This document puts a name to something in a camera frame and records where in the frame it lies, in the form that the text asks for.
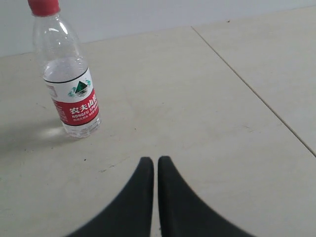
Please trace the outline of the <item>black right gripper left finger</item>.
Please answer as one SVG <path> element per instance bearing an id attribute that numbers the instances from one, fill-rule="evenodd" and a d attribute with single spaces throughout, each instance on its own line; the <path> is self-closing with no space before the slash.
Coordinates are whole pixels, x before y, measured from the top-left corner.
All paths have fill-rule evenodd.
<path id="1" fill-rule="evenodd" d="M 149 237 L 154 192 L 154 164 L 142 157 L 121 192 L 97 216 L 70 237 Z"/>

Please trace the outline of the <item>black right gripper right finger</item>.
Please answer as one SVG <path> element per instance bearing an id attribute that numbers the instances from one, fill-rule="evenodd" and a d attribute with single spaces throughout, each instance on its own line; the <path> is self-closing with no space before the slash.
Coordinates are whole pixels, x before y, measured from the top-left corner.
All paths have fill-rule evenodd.
<path id="1" fill-rule="evenodd" d="M 252 236 L 200 199 L 169 156 L 158 159 L 158 208 L 163 237 Z"/>

